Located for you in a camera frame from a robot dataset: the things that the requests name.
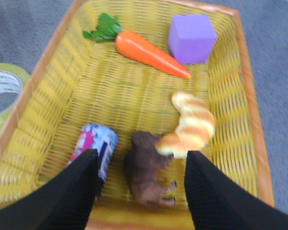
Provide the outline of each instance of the toy animal figurine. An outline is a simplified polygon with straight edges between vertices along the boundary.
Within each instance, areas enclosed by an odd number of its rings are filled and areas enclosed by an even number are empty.
[[[145,206],[157,204],[173,206],[175,198],[165,199],[166,192],[173,191],[177,184],[163,187],[158,183],[158,171],[165,169],[173,160],[173,154],[165,156],[157,152],[159,138],[150,132],[138,131],[132,137],[132,149],[124,159],[124,170],[134,199]]]

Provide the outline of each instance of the croissant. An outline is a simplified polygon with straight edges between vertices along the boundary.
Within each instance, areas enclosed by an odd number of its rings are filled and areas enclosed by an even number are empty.
[[[171,101],[180,112],[179,124],[174,132],[161,137],[156,149],[162,155],[186,158],[189,150],[201,150],[214,136],[216,121],[206,104],[191,92],[174,92]]]

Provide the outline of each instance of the roll of tape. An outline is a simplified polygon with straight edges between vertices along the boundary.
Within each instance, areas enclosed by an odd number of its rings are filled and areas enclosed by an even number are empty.
[[[29,78],[23,68],[0,63],[0,131]]]

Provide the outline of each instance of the green carrot top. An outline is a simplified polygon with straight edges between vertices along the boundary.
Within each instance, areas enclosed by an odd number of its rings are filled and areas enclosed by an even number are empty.
[[[94,41],[112,41],[117,34],[122,31],[120,24],[117,23],[119,17],[111,18],[107,13],[102,13],[98,19],[97,30],[82,31],[83,37]]]

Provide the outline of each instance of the wicker basket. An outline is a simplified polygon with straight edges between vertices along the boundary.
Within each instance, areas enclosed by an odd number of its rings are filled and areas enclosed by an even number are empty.
[[[167,50],[171,17],[207,14],[218,40],[208,63],[187,65],[192,79],[180,79],[120,55],[114,43],[82,37],[102,12],[118,15]],[[0,134],[0,208],[36,190],[58,174],[71,156],[80,129],[104,124],[119,135],[102,197],[88,229],[193,229],[184,186],[185,160],[161,172],[177,180],[175,207],[137,205],[122,171],[136,130],[162,135],[179,114],[170,102],[176,90],[201,97],[217,120],[216,135],[202,151],[245,190],[274,205],[270,171],[239,13],[187,0],[75,0],[37,64]]]

